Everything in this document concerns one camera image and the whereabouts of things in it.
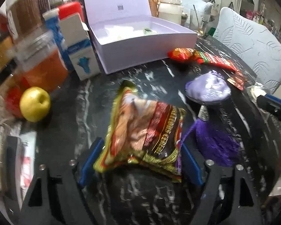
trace open white box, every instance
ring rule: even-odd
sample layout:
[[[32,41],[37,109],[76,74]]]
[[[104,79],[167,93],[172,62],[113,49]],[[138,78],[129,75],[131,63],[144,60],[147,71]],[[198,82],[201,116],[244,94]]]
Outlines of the open white box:
[[[151,16],[148,0],[84,0],[93,43],[105,73],[163,59],[176,47],[194,48],[197,33]],[[159,34],[112,41],[105,27],[150,28]]]

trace metal screw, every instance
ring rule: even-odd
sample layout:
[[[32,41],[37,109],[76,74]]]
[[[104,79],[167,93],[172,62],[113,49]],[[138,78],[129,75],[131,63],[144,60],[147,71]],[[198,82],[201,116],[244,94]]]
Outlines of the metal screw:
[[[46,165],[45,164],[42,164],[42,165],[40,165],[40,167],[39,167],[39,169],[42,171],[42,170],[45,170],[45,168],[46,168]]]
[[[242,165],[240,165],[240,164],[237,164],[237,165],[236,165],[236,169],[239,170],[239,171],[241,171],[241,170],[244,169],[244,167],[243,167]]]
[[[214,165],[214,161],[213,160],[206,160],[206,164],[208,166],[212,166],[212,165]]]
[[[76,164],[76,160],[75,160],[75,159],[70,160],[70,161],[69,161],[69,164],[70,164],[70,166],[74,166],[74,165]]]

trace red lid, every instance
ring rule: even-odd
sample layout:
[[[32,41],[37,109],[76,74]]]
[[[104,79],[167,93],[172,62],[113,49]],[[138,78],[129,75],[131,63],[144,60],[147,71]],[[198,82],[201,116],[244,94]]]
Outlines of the red lid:
[[[79,13],[81,20],[84,22],[82,8],[79,2],[69,2],[58,7],[59,19],[62,20],[72,14]]]

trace purple tassel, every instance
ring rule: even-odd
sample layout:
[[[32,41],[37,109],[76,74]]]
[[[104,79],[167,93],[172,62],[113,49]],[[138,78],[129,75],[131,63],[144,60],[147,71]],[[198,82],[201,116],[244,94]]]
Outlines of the purple tassel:
[[[186,137],[195,132],[197,147],[205,159],[211,159],[222,167],[231,167],[238,158],[239,143],[234,141],[227,133],[215,129],[209,121],[197,119],[187,134],[183,137],[182,144]]]

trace purple pouch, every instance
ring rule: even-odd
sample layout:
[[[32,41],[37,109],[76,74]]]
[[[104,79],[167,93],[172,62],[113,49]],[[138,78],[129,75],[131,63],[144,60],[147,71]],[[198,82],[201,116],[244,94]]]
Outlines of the purple pouch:
[[[185,85],[186,96],[201,105],[218,104],[231,95],[231,89],[222,75],[212,70]]]

